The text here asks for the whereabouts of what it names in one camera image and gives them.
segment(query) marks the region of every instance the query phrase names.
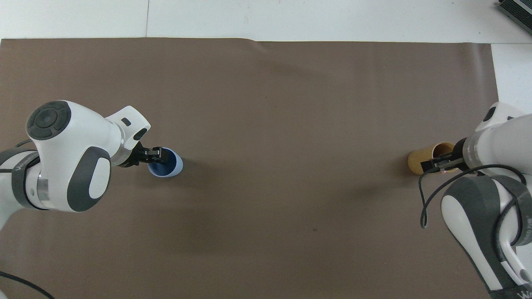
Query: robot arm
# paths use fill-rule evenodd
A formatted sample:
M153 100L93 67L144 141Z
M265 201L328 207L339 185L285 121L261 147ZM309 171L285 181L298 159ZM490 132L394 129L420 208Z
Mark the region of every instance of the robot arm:
M532 114L495 103L475 133L458 142L444 159L455 162L443 163L464 171L503 164L526 178L527 186L506 169L482 169L485 176L459 178L442 199L445 223L491 298L532 298L531 276L514 250L532 241L532 139L526 138L531 129Z
M26 126L37 150L13 148L0 153L0 168L4 169L0 187L11 190L0 198L5 207L0 211L0 227L22 207L88 210L107 190L111 166L146 162L177 174L182 169L177 154L160 147L144 148L139 142L150 127L131 106L107 118L68 101L37 108Z

